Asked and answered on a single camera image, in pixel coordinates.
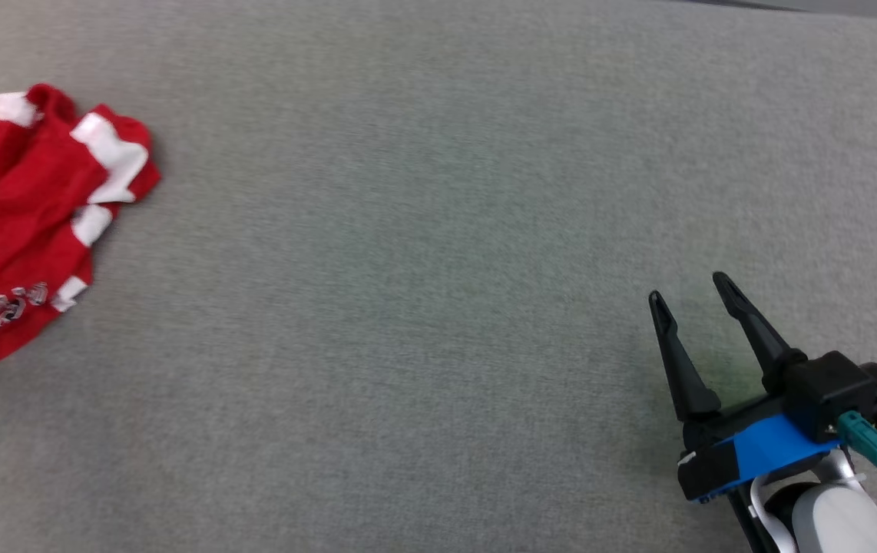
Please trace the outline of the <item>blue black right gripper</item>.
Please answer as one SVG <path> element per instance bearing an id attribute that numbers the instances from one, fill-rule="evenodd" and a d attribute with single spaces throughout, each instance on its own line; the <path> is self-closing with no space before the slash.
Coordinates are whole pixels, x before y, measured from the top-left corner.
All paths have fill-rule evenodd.
<path id="1" fill-rule="evenodd" d="M 731 318 L 740 322 L 762 369 L 768 393 L 786 391 L 786 369 L 808 360 L 724 272 L 713 284 Z M 807 436 L 785 414 L 785 396 L 764 395 L 722 410 L 719 396 L 705 385 L 678 336 L 677 320 L 659 290 L 648 295 L 650 317 L 664 365 L 671 403 L 682 423 L 685 451 L 677 481 L 689 502 L 705 503 L 762 475 L 825 455 L 842 441 L 825 434 Z"/>

